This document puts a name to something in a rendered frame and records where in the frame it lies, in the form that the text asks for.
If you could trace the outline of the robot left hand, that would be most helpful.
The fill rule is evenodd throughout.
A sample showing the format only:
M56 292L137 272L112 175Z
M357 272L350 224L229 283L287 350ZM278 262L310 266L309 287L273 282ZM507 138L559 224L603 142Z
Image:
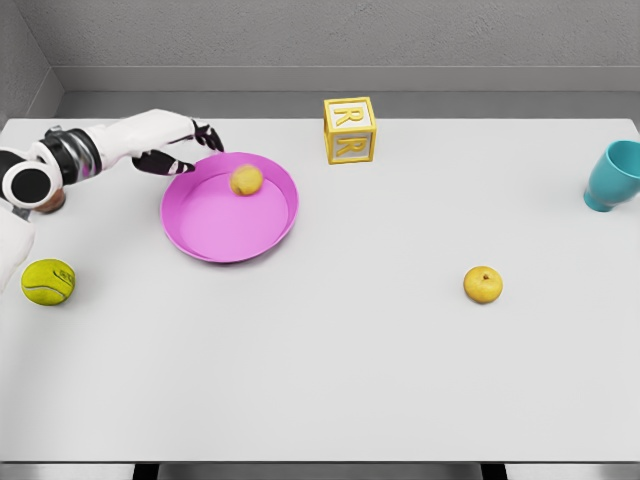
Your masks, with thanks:
M160 109L149 110L112 125L117 140L113 158L130 157L136 169L161 176L190 173L195 166L162 151L167 145L196 141L212 151L224 152L217 132L208 124Z

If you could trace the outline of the yellow lemon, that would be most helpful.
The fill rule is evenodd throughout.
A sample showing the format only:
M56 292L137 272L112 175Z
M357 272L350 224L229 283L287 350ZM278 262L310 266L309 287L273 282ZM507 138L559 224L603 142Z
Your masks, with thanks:
M261 189L263 181L263 173L258 167L245 164L237 167L231 173L229 185L234 194L251 196Z

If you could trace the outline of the pink plate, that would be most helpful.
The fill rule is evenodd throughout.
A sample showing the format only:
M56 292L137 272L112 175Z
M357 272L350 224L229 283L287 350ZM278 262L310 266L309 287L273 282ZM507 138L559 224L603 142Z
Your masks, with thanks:
M250 196L239 196L230 186L233 171L243 165L263 174L260 190ZM278 244L293 227L298 208L297 186L282 166L260 155L220 153L170 183L160 218L179 250L208 262L234 263Z

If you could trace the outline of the brown round object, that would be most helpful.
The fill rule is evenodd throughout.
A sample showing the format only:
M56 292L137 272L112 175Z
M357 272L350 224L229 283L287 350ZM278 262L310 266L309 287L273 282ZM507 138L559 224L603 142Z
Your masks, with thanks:
M66 195L63 188L55 191L52 197L43 205L36 208L36 211L42 214L50 214L61 209L66 201Z

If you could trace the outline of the yellow letter R block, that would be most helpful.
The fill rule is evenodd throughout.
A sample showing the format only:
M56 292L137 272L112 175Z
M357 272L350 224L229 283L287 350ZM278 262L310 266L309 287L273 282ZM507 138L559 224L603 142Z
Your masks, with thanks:
M325 99L323 114L330 165L373 161L377 125L369 97Z

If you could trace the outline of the yellow-green tennis ball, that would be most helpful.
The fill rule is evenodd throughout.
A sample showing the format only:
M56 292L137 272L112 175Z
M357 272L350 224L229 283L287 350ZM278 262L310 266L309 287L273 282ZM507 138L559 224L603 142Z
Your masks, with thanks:
M55 306L68 300L75 283L75 271L58 259L35 261L21 276L21 289L26 298L43 306Z

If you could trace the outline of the yellow pear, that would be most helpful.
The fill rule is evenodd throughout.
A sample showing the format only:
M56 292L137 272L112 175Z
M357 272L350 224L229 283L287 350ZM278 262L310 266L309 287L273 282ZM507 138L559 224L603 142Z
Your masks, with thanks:
M503 291L502 276L488 266L475 266L466 272L463 289L469 299L478 304L497 300Z

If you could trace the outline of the teal cup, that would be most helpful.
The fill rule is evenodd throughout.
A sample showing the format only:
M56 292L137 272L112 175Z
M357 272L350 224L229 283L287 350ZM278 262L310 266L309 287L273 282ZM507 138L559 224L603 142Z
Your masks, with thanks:
M596 162L583 194L586 205L609 212L640 194L640 142L618 140Z

